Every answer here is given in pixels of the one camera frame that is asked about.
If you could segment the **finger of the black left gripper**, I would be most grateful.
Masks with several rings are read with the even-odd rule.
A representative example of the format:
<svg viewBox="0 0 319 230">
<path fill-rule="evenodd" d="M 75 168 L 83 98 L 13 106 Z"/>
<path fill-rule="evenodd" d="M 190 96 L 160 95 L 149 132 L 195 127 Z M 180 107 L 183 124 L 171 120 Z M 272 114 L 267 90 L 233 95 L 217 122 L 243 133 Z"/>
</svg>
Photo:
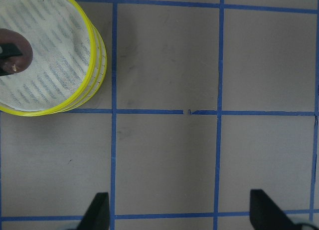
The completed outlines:
<svg viewBox="0 0 319 230">
<path fill-rule="evenodd" d="M 13 43 L 1 43 L 0 44 L 0 57 L 9 58 L 14 56 L 21 56 L 22 52 Z"/>
</svg>

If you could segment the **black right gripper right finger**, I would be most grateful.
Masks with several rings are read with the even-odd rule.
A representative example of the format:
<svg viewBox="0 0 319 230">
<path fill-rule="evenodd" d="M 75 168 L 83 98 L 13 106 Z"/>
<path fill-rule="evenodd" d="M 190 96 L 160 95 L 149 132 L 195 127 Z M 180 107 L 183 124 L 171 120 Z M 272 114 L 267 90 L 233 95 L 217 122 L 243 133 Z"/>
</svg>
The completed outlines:
<svg viewBox="0 0 319 230">
<path fill-rule="evenodd" d="M 305 226 L 288 218 L 262 189 L 250 191 L 250 223 L 255 230 L 302 230 Z"/>
</svg>

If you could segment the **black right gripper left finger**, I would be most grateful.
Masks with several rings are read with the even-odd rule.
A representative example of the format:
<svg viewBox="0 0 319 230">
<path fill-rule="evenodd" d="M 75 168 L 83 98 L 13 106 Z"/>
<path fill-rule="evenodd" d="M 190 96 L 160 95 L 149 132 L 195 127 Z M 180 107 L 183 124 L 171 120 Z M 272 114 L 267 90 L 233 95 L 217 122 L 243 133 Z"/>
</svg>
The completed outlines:
<svg viewBox="0 0 319 230">
<path fill-rule="evenodd" d="M 108 230 L 110 228 L 109 194 L 97 193 L 89 205 L 78 230 Z"/>
</svg>

